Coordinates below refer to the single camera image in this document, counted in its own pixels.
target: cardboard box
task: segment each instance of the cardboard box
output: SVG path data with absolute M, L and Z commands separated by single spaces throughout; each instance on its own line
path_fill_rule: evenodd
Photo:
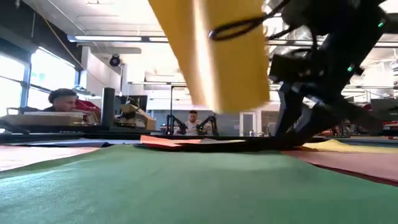
M 0 118 L 13 125 L 42 125 L 42 126 L 79 126 L 81 118 L 69 116 L 42 116 L 42 115 L 5 115 Z
M 137 127 L 143 126 L 146 130 L 156 129 L 156 120 L 149 116 L 145 111 L 134 105 L 121 105 L 121 110 L 125 113 L 136 112 L 135 119 L 129 119 L 127 123 L 135 124 Z

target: security camera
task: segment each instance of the security camera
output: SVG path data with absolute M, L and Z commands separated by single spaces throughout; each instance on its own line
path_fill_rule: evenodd
M 118 55 L 118 54 L 112 55 L 111 60 L 109 61 L 109 64 L 112 67 L 117 67 L 120 65 L 120 63 L 121 63 L 120 55 Z

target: large window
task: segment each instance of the large window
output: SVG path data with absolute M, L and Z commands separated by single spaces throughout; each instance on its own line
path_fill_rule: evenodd
M 18 108 L 21 105 L 22 86 L 25 65 L 0 55 L 0 116 L 7 114 L 7 108 Z
M 30 73 L 30 84 L 35 85 L 36 88 L 29 88 L 27 105 L 41 110 L 51 106 L 47 99 L 49 91 L 73 88 L 75 77 L 76 70 L 73 65 L 45 49 L 38 49 L 32 55 Z

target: black monitor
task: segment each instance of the black monitor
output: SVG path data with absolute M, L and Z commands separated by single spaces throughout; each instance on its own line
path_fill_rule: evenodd
M 127 102 L 129 102 L 134 106 L 138 106 L 143 111 L 147 110 L 147 102 L 148 102 L 147 95 L 117 96 L 116 98 L 120 101 L 120 104 L 118 104 L 118 108 L 120 108 L 120 105 L 124 105 Z
M 371 99 L 373 114 L 383 121 L 398 121 L 398 100 Z

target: green fabric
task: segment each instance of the green fabric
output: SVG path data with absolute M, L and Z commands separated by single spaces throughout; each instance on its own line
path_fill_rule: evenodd
M 397 223 L 398 189 L 281 154 L 113 146 L 0 172 L 0 223 Z

